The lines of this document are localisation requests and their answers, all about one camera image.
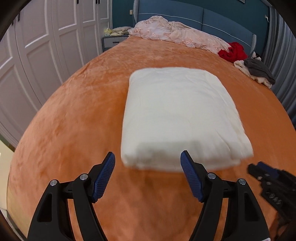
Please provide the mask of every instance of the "blue gripper pad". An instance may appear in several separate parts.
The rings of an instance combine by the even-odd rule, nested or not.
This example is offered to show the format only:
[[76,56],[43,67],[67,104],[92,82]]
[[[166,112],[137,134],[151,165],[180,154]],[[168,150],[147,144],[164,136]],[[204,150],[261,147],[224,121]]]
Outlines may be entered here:
[[262,170],[266,171],[269,173],[270,176],[272,176],[273,178],[277,179],[279,177],[279,173],[277,171],[277,169],[274,169],[266,164],[264,164],[263,162],[258,162],[257,166],[259,168],[261,168]]
[[193,165],[194,162],[188,158],[186,153],[183,151],[181,153],[181,166],[186,176],[186,179],[189,183],[193,196],[198,199],[198,201],[203,200],[203,193],[202,193],[202,182],[200,181]]
[[98,201],[98,199],[103,196],[114,167],[115,155],[111,153],[109,158],[104,163],[104,166],[102,167],[96,181],[94,182],[94,193],[92,195],[94,202]]

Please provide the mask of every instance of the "red blanket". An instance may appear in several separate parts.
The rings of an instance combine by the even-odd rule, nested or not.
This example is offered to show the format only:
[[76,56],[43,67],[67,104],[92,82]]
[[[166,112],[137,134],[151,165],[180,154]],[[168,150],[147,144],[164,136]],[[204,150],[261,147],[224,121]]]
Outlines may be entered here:
[[229,43],[231,47],[229,47],[229,52],[225,50],[220,50],[218,55],[229,61],[229,62],[235,62],[237,60],[245,60],[248,55],[244,52],[244,47],[240,45],[237,42]]

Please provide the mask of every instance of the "beige wall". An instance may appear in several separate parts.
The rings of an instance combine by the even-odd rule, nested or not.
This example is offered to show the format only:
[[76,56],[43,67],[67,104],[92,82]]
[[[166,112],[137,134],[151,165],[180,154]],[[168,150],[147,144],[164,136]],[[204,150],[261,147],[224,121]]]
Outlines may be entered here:
[[0,141],[0,208],[6,209],[6,192],[13,151]]

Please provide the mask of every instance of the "headboard panel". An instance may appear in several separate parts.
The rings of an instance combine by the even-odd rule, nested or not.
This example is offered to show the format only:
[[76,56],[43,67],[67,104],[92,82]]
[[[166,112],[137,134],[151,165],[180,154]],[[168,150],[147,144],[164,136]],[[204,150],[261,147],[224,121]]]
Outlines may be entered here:
[[138,21],[160,15],[168,21],[181,22],[192,28],[202,29],[203,8],[171,0],[140,0]]
[[215,35],[226,42],[238,42],[251,56],[256,47],[256,35],[237,22],[199,6],[172,0],[134,0],[134,24],[160,15],[168,21]]

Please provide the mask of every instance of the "silver screw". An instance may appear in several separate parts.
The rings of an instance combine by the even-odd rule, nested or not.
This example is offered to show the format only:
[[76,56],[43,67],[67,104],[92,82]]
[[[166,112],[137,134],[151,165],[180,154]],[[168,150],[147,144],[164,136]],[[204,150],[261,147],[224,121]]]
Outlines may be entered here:
[[50,182],[50,185],[51,186],[55,186],[57,184],[57,180],[52,180],[51,182]]
[[80,179],[81,180],[86,180],[87,178],[88,178],[88,175],[87,174],[80,175]]
[[210,179],[215,179],[216,178],[216,175],[214,174],[214,173],[208,173],[208,178],[210,178]]
[[246,185],[247,182],[246,182],[245,179],[242,179],[242,178],[241,178],[241,179],[239,179],[239,183],[242,184],[242,185]]

